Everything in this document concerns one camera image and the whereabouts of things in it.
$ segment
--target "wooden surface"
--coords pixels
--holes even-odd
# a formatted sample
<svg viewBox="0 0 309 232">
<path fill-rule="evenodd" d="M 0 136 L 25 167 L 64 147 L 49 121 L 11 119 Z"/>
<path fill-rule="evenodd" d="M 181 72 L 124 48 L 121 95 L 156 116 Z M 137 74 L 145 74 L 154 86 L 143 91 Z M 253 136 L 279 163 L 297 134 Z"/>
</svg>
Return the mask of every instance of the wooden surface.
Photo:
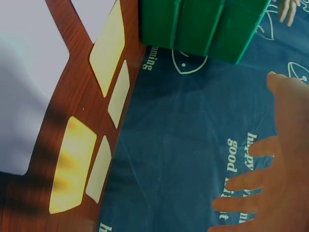
<svg viewBox="0 0 309 232">
<path fill-rule="evenodd" d="M 120 0 L 126 45 L 106 98 L 103 98 L 89 64 L 93 44 L 70 0 L 46 2 L 70 51 L 70 59 L 47 109 L 28 172 L 24 176 L 0 174 L 0 231 L 93 232 L 96 231 L 102 200 L 96 204 L 84 193 L 80 206 L 50 215 L 53 178 L 70 116 L 78 118 L 98 136 L 87 180 L 104 135 L 107 135 L 114 153 L 120 128 L 115 129 L 107 112 L 112 89 L 126 59 L 131 81 L 126 109 L 145 52 L 145 46 L 138 38 L 138 0 Z"/>
</svg>

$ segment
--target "white surface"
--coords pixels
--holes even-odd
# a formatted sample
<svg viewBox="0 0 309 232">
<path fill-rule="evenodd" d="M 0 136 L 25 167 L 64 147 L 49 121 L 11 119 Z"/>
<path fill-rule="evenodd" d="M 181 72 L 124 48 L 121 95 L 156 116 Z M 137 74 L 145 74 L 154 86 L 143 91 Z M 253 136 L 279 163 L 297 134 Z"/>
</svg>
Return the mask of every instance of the white surface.
<svg viewBox="0 0 309 232">
<path fill-rule="evenodd" d="M 118 128 L 120 117 L 125 105 L 126 96 L 129 89 L 130 89 L 130 76 L 125 59 L 124 63 L 122 64 L 120 73 L 118 75 L 114 91 L 112 93 L 112 97 L 107 109 L 116 128 Z"/>
<path fill-rule="evenodd" d="M 45 1 L 1 0 L 1 172 L 23 175 L 28 170 L 47 106 L 68 59 Z"/>
<path fill-rule="evenodd" d="M 86 187 L 86 194 L 96 203 L 100 201 L 111 160 L 112 154 L 110 144 L 108 143 L 106 136 L 104 136 Z"/>
<path fill-rule="evenodd" d="M 92 43 L 102 32 L 115 0 L 71 0 Z"/>
</svg>

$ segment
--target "card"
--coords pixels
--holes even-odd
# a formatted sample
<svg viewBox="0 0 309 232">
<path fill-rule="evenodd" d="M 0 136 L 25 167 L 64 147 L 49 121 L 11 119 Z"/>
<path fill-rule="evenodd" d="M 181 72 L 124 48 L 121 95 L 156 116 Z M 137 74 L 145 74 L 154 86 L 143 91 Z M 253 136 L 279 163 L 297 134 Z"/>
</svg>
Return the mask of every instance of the card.
<svg viewBox="0 0 309 232">
<path fill-rule="evenodd" d="M 49 204 L 51 214 L 82 203 L 97 136 L 75 117 L 68 121 L 57 162 Z"/>
<path fill-rule="evenodd" d="M 108 143 L 106 136 L 104 136 L 86 187 L 86 194 L 96 203 L 99 203 L 100 201 L 111 160 L 112 154 L 110 144 Z"/>
<path fill-rule="evenodd" d="M 106 97 L 118 61 L 125 47 L 120 1 L 117 0 L 90 54 L 90 64 Z"/>
<path fill-rule="evenodd" d="M 130 89 L 130 77 L 127 69 L 126 60 L 124 61 L 120 73 L 118 75 L 114 91 L 110 103 L 108 105 L 108 113 L 116 128 L 118 128 L 119 120 L 126 101 L 127 93 Z"/>
</svg>

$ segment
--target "finger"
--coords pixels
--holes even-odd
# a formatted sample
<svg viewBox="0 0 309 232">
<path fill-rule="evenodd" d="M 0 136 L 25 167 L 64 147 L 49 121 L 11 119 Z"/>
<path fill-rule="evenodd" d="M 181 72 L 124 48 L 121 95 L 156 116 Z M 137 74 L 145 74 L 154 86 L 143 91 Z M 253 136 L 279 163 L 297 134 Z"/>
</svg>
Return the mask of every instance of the finger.
<svg viewBox="0 0 309 232">
<path fill-rule="evenodd" d="M 208 232 L 253 232 L 254 220 L 246 221 L 239 225 L 233 226 L 216 226 L 208 230 Z"/>
<path fill-rule="evenodd" d="M 290 0 L 281 1 L 280 22 L 283 22 L 290 8 Z"/>
<path fill-rule="evenodd" d="M 228 191 L 261 189 L 268 175 L 268 169 L 254 170 L 230 179 L 226 184 Z"/>
<path fill-rule="evenodd" d="M 289 18 L 288 18 L 288 26 L 290 27 L 294 21 L 294 17 L 296 14 L 297 5 L 294 1 L 290 2 L 290 9 L 289 9 Z"/>
<path fill-rule="evenodd" d="M 271 136 L 257 141 L 249 147 L 249 155 L 252 157 L 274 156 L 280 151 L 277 136 Z"/>
<path fill-rule="evenodd" d="M 300 0 L 293 0 L 297 6 L 300 6 Z"/>
<path fill-rule="evenodd" d="M 282 80 L 287 78 L 287 76 L 282 74 L 276 74 L 275 72 L 270 72 L 267 75 L 267 87 L 273 93 L 273 95 L 276 95 L 276 89 L 278 85 L 282 82 Z"/>
<path fill-rule="evenodd" d="M 212 207 L 221 212 L 254 214 L 258 210 L 260 194 L 248 197 L 221 197 L 213 201 Z"/>
</svg>

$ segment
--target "blue plastic tablecloth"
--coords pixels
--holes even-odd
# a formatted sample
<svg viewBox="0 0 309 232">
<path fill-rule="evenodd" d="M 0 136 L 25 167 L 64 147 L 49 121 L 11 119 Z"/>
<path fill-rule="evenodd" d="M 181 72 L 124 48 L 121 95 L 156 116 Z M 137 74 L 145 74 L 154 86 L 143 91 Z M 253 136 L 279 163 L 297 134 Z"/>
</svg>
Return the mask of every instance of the blue plastic tablecloth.
<svg viewBox="0 0 309 232">
<path fill-rule="evenodd" d="M 291 28 L 270 5 L 241 63 L 149 47 L 103 198 L 98 231 L 201 232 L 253 215 L 211 208 L 225 181 L 271 159 L 248 147 L 276 134 L 269 71 L 309 78 L 309 3 Z"/>
</svg>

